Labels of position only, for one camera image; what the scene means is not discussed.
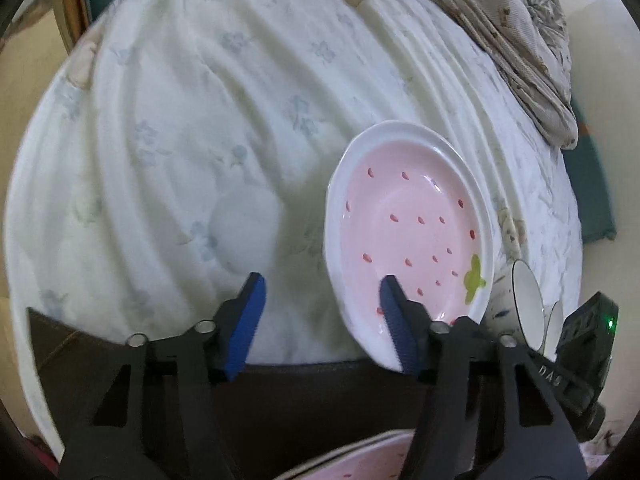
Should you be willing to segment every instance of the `crumpled fabric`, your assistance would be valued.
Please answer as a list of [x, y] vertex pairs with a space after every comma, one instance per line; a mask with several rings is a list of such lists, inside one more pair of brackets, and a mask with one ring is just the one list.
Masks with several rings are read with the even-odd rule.
[[492, 58], [546, 141], [573, 149], [569, 33], [558, 0], [433, 0]]

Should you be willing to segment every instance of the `white wall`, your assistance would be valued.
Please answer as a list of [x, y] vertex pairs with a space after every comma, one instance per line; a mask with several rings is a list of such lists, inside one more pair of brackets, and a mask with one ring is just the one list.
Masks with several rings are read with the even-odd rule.
[[640, 30], [620, 0], [560, 0], [574, 95], [596, 139], [618, 224], [614, 242], [584, 248], [582, 300], [602, 290], [620, 306], [614, 360], [601, 396], [607, 420], [640, 410]]

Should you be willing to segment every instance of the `pink oval bowl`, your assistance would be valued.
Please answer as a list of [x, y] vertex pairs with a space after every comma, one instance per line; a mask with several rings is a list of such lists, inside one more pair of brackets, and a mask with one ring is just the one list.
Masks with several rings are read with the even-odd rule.
[[[399, 370], [378, 299], [384, 276], [396, 275], [432, 319], [484, 315], [494, 256], [478, 183], [433, 130], [376, 124], [351, 142], [332, 176], [324, 258], [351, 334], [372, 359]], [[465, 283], [480, 279], [486, 285], [469, 292]]]

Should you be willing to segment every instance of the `dark brown surface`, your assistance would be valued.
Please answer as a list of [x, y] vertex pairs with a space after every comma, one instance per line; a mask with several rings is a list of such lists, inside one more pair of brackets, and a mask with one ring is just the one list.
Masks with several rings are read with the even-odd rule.
[[[66, 441], [114, 345], [35, 312], [30, 322], [42, 387]], [[233, 383], [216, 387], [214, 398], [222, 434], [246, 480], [269, 480], [336, 447], [414, 427], [425, 392], [413, 378], [363, 360], [247, 367]], [[175, 380], [166, 378], [159, 405], [164, 406], [170, 435], [180, 431], [176, 401]], [[175, 478], [184, 478], [184, 454], [177, 443], [179, 438], [165, 441], [160, 462]]]

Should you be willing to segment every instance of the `brown floral cloth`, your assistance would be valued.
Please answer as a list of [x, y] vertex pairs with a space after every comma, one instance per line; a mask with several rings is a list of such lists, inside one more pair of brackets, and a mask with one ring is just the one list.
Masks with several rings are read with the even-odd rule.
[[552, 146], [573, 149], [569, 33], [558, 0], [433, 0], [494, 60]]

